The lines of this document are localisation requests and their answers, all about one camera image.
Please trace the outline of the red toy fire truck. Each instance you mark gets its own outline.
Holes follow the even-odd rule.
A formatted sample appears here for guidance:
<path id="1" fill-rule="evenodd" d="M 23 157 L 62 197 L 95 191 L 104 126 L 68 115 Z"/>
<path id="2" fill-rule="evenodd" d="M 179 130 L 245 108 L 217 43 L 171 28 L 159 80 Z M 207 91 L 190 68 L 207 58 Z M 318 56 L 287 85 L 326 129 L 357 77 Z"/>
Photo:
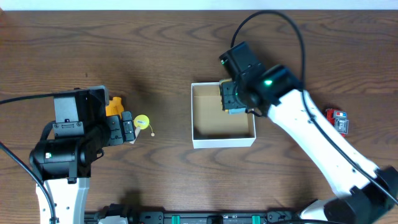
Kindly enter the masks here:
<path id="1" fill-rule="evenodd" d="M 335 108 L 328 108 L 325 110 L 324 115 L 337 132 L 343 137 L 348 134 L 349 119 L 346 112 Z"/>

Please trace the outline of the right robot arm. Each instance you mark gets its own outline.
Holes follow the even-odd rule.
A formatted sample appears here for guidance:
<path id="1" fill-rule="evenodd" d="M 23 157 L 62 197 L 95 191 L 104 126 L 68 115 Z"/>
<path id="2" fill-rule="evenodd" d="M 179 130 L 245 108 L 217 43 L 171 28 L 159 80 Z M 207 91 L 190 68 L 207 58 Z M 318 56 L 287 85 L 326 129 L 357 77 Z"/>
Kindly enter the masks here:
<path id="1" fill-rule="evenodd" d="M 360 154 L 322 115 L 309 93 L 282 65 L 227 65 L 220 83 L 223 109 L 259 110 L 308 155 L 335 197 L 316 200 L 298 213 L 298 223 L 374 223 L 397 205 L 397 170 L 379 168 Z"/>

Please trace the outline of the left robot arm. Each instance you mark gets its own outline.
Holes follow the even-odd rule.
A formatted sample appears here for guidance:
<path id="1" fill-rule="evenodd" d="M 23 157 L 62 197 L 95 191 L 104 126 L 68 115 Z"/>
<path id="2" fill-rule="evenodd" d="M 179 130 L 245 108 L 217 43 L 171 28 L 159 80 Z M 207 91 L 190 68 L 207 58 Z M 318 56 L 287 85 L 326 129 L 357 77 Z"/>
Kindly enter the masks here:
<path id="1" fill-rule="evenodd" d="M 39 178 L 36 194 L 41 223 L 83 223 L 91 165 L 105 147 L 135 140 L 132 114 L 100 114 L 89 121 L 65 119 L 52 125 L 54 139 L 45 129 L 30 153 L 30 164 Z"/>

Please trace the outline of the yellow grey toy truck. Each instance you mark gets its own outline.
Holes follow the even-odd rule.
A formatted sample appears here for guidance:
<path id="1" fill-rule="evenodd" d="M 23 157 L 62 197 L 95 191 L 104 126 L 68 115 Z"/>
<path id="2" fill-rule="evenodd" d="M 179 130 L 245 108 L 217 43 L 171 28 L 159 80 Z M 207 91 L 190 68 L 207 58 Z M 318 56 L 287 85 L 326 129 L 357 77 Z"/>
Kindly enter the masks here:
<path id="1" fill-rule="evenodd" d="M 219 82 L 222 110 L 228 114 L 246 113 L 248 108 L 240 99 L 239 85 L 230 79 Z"/>

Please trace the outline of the orange rubber animal toy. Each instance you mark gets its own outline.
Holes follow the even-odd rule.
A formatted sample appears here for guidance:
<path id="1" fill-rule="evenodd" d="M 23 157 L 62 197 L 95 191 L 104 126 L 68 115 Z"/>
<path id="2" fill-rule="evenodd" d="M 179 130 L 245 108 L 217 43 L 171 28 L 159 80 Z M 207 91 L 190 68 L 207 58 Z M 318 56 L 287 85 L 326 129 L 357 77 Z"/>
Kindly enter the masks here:
<path id="1" fill-rule="evenodd" d="M 122 104 L 122 98 L 115 96 L 109 101 L 109 105 L 105 107 L 106 116 L 116 116 L 122 117 L 122 112 L 124 112 L 124 106 Z"/>

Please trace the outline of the yellow yo-yo with string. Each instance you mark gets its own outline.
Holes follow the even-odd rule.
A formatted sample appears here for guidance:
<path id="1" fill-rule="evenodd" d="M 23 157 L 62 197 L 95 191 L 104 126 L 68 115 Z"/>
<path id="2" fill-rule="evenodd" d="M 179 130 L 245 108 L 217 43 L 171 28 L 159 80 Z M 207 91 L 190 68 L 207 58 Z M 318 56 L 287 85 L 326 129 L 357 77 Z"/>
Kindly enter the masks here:
<path id="1" fill-rule="evenodd" d="M 134 118 L 134 120 L 133 120 L 133 125 L 134 125 L 135 128 L 136 127 L 140 127 L 141 131 L 149 128 L 150 129 L 150 135 L 152 137 L 155 136 L 155 132 L 154 132 L 154 130 L 153 130 L 151 124 L 150 124 L 150 119 L 149 119 L 149 117 L 147 115 L 140 114 L 140 115 L 136 116 Z"/>

